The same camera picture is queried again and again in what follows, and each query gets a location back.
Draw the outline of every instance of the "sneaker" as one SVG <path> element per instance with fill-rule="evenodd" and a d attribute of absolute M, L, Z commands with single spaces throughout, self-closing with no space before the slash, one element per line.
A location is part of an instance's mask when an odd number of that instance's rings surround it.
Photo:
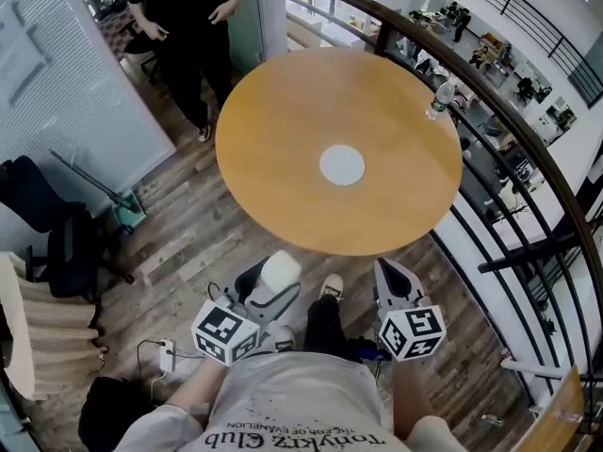
<path fill-rule="evenodd" d="M 211 123 L 211 107 L 207 106 L 207 125 L 203 129 L 197 129 L 197 137 L 199 142 L 207 142 L 211 138 L 212 123 Z"/>
<path fill-rule="evenodd" d="M 295 351 L 295 332 L 290 327 L 279 327 L 272 335 L 274 349 L 277 353 L 281 351 Z"/>
<path fill-rule="evenodd" d="M 319 299 L 324 295 L 333 295 L 337 301 L 343 299 L 343 278 L 339 275 L 330 275 L 320 287 Z"/>

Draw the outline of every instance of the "power strip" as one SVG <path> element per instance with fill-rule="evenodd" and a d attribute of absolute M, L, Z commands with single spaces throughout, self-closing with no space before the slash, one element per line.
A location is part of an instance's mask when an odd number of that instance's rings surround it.
<path fill-rule="evenodd" d="M 159 368 L 166 373 L 171 373 L 176 369 L 176 344 L 172 340 L 159 340 L 161 348 L 159 349 Z"/>

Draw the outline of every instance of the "green object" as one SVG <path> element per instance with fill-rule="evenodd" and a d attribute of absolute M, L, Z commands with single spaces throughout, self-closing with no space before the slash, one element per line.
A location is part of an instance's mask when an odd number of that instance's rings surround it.
<path fill-rule="evenodd" d="M 257 0 L 241 0 L 235 15 L 228 19 L 233 65 L 249 73 L 264 55 L 260 10 Z"/>
<path fill-rule="evenodd" d="M 122 197 L 130 202 L 133 205 L 133 208 L 138 209 L 137 213 L 133 213 L 129 209 L 120 206 L 119 204 L 113 204 L 113 216 L 117 222 L 122 226 L 131 226 L 132 228 L 136 228 L 144 219 L 146 219 L 147 214 L 142 209 L 139 200 L 135 196 L 134 192 L 126 191 L 122 194 Z"/>

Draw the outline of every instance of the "hand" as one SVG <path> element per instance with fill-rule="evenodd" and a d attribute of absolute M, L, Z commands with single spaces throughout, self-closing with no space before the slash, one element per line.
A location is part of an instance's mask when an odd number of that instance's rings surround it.
<path fill-rule="evenodd" d="M 151 40 L 165 40 L 166 37 L 170 34 L 167 30 L 156 24 L 155 22 L 146 21 L 143 24 L 139 25 L 140 28 L 144 31 L 145 34 L 149 36 Z"/>
<path fill-rule="evenodd" d="M 222 5 L 218 6 L 212 14 L 209 16 L 209 21 L 215 25 L 218 22 L 223 22 L 228 20 L 230 17 L 234 15 L 236 11 L 236 1 L 229 0 L 228 2 L 224 2 Z"/>

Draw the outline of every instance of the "white t-shirt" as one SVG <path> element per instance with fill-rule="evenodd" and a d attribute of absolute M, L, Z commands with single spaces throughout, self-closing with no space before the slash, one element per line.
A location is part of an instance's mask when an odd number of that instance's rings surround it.
<path fill-rule="evenodd" d="M 444 420 L 421 419 L 403 443 L 384 428 L 383 403 L 365 365 L 287 352 L 235 364 L 204 430 L 186 412 L 159 407 L 116 452 L 464 452 Z"/>

